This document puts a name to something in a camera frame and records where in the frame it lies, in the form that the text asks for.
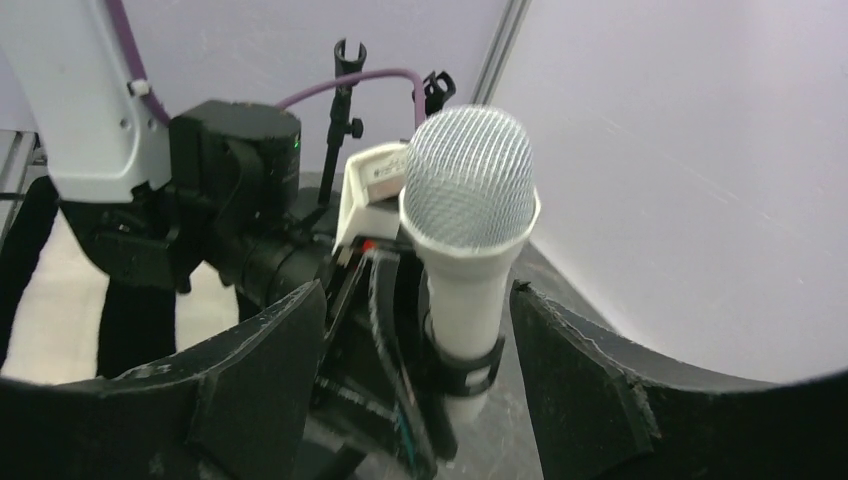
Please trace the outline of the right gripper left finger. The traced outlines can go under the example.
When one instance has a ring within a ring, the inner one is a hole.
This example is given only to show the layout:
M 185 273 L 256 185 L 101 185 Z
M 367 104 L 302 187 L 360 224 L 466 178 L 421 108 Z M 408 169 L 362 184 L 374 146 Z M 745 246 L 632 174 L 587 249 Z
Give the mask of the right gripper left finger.
M 1 383 L 5 479 L 287 479 L 323 350 L 304 284 L 259 315 L 116 379 Z

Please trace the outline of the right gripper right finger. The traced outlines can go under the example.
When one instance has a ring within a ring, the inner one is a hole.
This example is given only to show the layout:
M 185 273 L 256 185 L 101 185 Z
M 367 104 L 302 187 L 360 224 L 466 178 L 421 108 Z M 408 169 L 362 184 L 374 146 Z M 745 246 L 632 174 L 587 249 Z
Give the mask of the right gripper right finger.
M 843 479 L 847 375 L 774 384 L 699 368 L 527 282 L 514 338 L 547 479 Z

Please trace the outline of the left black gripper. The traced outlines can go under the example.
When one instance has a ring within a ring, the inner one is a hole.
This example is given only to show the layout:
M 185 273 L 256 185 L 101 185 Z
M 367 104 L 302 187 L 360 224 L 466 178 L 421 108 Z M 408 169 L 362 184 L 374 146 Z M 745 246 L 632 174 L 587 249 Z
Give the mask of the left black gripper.
M 433 479 L 458 450 L 430 373 L 423 266 L 409 241 L 359 237 L 334 260 L 311 414 L 346 443 Z

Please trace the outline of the white microphone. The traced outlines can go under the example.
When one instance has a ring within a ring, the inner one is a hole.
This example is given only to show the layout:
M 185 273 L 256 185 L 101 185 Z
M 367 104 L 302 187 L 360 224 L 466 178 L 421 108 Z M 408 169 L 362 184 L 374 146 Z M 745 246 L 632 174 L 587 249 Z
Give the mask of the white microphone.
M 431 275 L 507 280 L 540 210 L 529 136 L 507 112 L 451 107 L 415 131 L 399 214 Z

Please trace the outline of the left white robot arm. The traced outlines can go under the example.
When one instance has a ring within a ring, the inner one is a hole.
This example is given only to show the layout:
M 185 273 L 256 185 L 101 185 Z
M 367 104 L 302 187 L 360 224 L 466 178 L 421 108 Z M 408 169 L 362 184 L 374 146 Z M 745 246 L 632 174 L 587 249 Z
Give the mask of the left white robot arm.
M 209 100 L 169 120 L 118 1 L 5 1 L 1 45 L 47 150 L 58 206 L 115 280 L 186 293 L 208 263 L 259 313 L 115 379 L 1 384 L 10 479 L 291 479 L 313 418 L 431 479 L 457 443 L 454 368 L 425 337 L 423 269 L 397 213 L 394 142 L 340 193 L 300 189 L 299 120 Z

